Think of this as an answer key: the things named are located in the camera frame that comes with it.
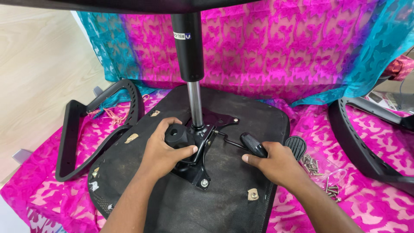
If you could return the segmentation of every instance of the black knob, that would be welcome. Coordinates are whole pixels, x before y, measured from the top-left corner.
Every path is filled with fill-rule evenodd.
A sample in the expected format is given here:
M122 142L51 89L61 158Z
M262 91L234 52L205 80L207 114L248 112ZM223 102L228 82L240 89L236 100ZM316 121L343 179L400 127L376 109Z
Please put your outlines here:
M193 137L187 132L187 127L181 124L172 124L165 131L165 143L174 149L194 145Z
M267 151L263 145L250 133L242 133L240 141L244 147L252 154L260 158L267 158Z

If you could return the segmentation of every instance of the blue fabric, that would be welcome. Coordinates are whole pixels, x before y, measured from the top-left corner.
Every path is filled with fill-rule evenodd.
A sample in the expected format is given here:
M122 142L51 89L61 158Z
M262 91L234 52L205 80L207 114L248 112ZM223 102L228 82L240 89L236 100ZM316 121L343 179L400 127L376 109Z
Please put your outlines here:
M387 65L414 44L413 8L412 0L379 1L366 25L369 34L351 54L339 87L295 101L291 106L322 105L342 96L358 97L368 93Z
M104 68L106 80L117 82L123 78L131 79L142 95L156 90L145 86L140 80L140 67L135 60L123 28L124 24L118 14L79 11L77 14ZM122 89L100 105L101 112L96 116L103 112L103 108L114 107L120 102L130 100L128 91Z

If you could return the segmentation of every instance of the wooden surface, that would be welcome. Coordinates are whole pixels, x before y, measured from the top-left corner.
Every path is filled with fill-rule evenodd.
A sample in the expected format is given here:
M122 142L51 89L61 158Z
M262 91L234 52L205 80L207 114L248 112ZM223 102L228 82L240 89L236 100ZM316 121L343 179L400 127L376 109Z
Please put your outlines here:
M88 104L104 71L69 11L0 5L0 180L63 124L72 99Z

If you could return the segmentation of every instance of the black rubber pad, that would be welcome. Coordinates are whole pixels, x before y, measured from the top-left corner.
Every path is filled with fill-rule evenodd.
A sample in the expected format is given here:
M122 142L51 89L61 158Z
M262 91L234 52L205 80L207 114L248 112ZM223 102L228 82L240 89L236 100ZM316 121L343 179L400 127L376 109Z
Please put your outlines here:
M302 158L303 154L306 151L306 142L299 136L292 136L288 138L285 142L285 146L289 147L292 150L293 155L297 161Z

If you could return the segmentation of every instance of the lever handle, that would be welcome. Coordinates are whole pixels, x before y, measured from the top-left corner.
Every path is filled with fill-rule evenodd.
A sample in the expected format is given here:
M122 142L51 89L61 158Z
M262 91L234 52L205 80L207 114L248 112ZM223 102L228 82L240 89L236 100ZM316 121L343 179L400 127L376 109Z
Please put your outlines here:
M240 135L240 141L252 155L267 158L267 151L263 145L250 133L242 133Z

